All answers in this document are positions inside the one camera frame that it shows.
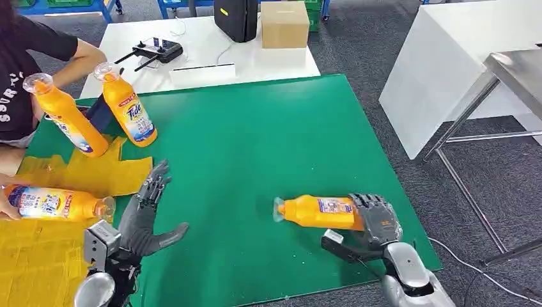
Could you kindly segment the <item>person's right hand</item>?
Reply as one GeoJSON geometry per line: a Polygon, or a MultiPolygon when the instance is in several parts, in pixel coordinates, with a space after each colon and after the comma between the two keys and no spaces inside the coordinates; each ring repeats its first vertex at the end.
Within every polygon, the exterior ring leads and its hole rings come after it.
{"type": "Polygon", "coordinates": [[[4,188],[7,185],[13,185],[13,184],[23,185],[24,183],[6,174],[3,174],[3,173],[1,174],[1,219],[6,219],[6,220],[21,219],[21,215],[19,214],[18,209],[16,209],[9,203],[4,193],[4,188]]]}

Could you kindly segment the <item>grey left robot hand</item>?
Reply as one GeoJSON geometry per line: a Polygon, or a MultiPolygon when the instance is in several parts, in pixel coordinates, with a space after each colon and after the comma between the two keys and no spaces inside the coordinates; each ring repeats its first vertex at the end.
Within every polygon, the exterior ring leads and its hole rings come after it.
{"type": "Polygon", "coordinates": [[[166,159],[154,166],[124,209],[118,225],[120,246],[136,256],[150,256],[176,244],[189,229],[189,223],[182,222],[169,232],[154,233],[159,201],[166,185],[171,182],[168,171],[169,163],[166,159]]]}

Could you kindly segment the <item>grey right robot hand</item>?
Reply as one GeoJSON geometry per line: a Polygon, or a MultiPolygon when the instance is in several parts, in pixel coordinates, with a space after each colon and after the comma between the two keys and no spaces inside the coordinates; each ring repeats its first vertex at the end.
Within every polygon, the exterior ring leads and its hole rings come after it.
{"type": "Polygon", "coordinates": [[[369,250],[381,250],[401,240],[402,227],[393,206],[385,198],[361,193],[350,193],[348,197],[353,201],[356,215],[363,225],[361,242],[369,250]]]}

